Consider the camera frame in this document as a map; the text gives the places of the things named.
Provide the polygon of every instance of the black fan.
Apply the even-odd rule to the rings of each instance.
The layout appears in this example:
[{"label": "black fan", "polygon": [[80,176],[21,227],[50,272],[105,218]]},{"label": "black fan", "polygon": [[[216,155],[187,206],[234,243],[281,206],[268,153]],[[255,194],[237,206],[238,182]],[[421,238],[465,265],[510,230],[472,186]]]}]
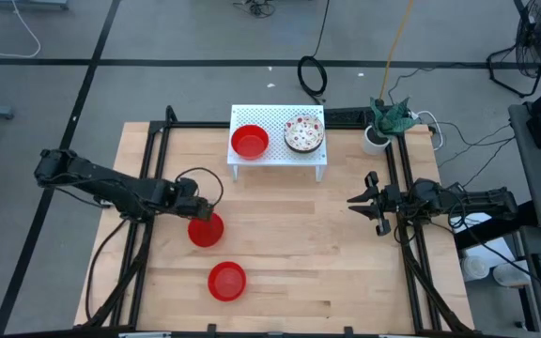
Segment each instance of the black fan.
[{"label": "black fan", "polygon": [[[521,18],[518,22],[517,38],[513,47],[495,52],[487,57],[489,79],[504,88],[517,93],[521,98],[533,95],[541,78],[541,0],[531,0],[519,13]],[[521,74],[535,79],[532,92],[523,94],[515,88],[504,84],[494,77],[494,65],[492,58],[504,54],[501,62],[513,50],[516,50],[517,67]]]}]

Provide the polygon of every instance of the red bowl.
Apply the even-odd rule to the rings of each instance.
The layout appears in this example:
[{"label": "red bowl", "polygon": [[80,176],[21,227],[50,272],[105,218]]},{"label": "red bowl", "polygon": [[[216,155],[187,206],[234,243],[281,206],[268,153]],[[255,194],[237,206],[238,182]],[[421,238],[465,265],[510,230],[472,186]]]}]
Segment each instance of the red bowl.
[{"label": "red bowl", "polygon": [[231,146],[245,160],[255,160],[269,147],[269,135],[258,126],[245,125],[233,133]]},{"label": "red bowl", "polygon": [[208,289],[220,301],[236,300],[245,289],[245,271],[234,262],[223,262],[210,272]]},{"label": "red bowl", "polygon": [[212,213],[212,217],[208,222],[193,219],[189,222],[187,233],[189,239],[198,247],[207,248],[214,245],[223,235],[224,224],[223,220],[216,213]]}]

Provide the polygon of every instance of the white pegboard shelf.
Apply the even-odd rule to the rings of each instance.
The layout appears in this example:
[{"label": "white pegboard shelf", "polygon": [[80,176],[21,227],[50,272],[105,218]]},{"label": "white pegboard shelf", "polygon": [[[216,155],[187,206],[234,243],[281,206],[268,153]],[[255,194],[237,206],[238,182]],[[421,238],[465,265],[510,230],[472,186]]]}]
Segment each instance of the white pegboard shelf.
[{"label": "white pegboard shelf", "polygon": [[[287,147],[284,139],[285,123],[297,115],[313,115],[325,124],[321,105],[233,105],[228,139],[227,164],[233,169],[237,180],[239,166],[311,166],[317,171],[320,181],[327,166],[326,137],[320,147],[307,154],[297,153]],[[269,147],[262,157],[245,160],[231,146],[233,132],[241,126],[254,124],[263,128],[269,135]]]}]

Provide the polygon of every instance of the wooden tabletop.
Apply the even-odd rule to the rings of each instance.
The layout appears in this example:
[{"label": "wooden tabletop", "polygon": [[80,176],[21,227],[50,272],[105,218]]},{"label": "wooden tabletop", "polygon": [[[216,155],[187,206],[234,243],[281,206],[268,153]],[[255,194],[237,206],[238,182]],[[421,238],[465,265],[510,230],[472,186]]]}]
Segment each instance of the wooden tabletop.
[{"label": "wooden tabletop", "polygon": [[[115,170],[139,175],[147,127],[125,124]],[[215,323],[219,331],[339,333],[352,326],[358,333],[413,333],[399,245],[392,233],[378,237],[376,221],[348,210],[346,203],[363,192],[363,178],[371,170],[379,174],[379,185],[389,184],[385,156],[364,154],[361,139],[361,131],[327,131],[328,166],[320,183],[314,168],[293,167],[242,167],[233,182],[226,165],[228,130],[171,130],[163,177],[174,180],[195,166],[217,173],[224,197],[216,212],[225,231],[216,245],[203,249],[190,242],[188,221],[156,218],[138,329],[201,331]],[[416,126],[406,139],[414,177],[439,180],[427,128]],[[397,146],[394,151],[402,182]],[[188,177],[197,180],[200,195],[216,199],[218,183],[209,174]],[[394,215],[386,217],[395,227]],[[435,222],[446,225],[445,218]],[[118,223],[115,210],[102,212],[94,251]],[[108,242],[97,262],[91,312],[117,282],[126,228]],[[435,286],[472,327],[452,235],[426,226],[425,241]],[[225,303],[211,296],[207,280],[210,270],[227,260],[245,269],[248,283],[238,300]],[[429,328],[425,293],[418,289]],[[84,299],[85,291],[76,323],[85,322]]]}]

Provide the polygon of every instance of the potted plant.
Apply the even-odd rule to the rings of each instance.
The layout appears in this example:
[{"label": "potted plant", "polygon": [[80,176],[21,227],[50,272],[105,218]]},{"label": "potted plant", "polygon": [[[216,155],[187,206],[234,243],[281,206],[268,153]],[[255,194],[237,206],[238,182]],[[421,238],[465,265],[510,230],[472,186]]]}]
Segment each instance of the potted plant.
[{"label": "potted plant", "polygon": [[366,127],[363,136],[363,150],[369,155],[378,155],[383,153],[385,147],[390,144],[394,136],[404,134],[404,131],[412,128],[416,124],[410,117],[407,107],[409,99],[394,104],[387,113],[383,113],[371,98],[371,110],[375,118],[373,122]]}]

